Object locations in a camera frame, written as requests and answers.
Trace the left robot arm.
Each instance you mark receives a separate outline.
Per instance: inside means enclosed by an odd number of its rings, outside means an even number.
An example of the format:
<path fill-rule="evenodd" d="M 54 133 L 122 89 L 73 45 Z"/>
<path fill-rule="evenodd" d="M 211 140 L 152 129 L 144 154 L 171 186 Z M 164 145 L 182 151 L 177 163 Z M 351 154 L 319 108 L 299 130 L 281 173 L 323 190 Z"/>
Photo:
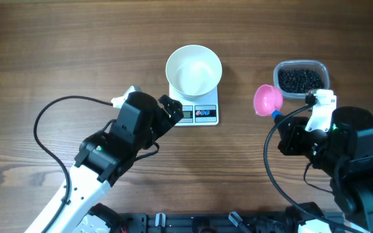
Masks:
<path fill-rule="evenodd" d="M 124 232 L 124 220 L 99 200 L 183 118 L 181 102 L 133 91 L 112 99 L 119 115 L 80 145 L 65 180 L 27 232 Z"/>

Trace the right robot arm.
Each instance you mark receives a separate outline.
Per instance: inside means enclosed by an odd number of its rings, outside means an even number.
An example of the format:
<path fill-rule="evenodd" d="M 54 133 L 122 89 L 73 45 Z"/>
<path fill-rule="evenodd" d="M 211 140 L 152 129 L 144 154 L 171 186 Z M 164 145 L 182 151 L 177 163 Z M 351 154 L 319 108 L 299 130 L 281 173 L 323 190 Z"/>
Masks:
<path fill-rule="evenodd" d="M 338 107 L 325 129 L 306 131 L 303 116 L 274 117 L 278 148 L 287 156 L 303 155 L 330 176 L 330 187 L 345 218 L 373 232 L 373 115 L 359 107 Z"/>

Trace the pink scoop blue handle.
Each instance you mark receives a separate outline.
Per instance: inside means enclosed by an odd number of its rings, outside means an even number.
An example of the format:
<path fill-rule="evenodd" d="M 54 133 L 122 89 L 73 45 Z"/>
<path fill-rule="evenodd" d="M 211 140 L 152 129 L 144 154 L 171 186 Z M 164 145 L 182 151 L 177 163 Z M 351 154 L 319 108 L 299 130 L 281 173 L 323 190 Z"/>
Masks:
<path fill-rule="evenodd" d="M 254 94 L 253 107 L 258 116 L 271 116 L 276 118 L 280 115 L 283 106 L 283 95 L 278 87 L 273 85 L 261 85 Z"/>

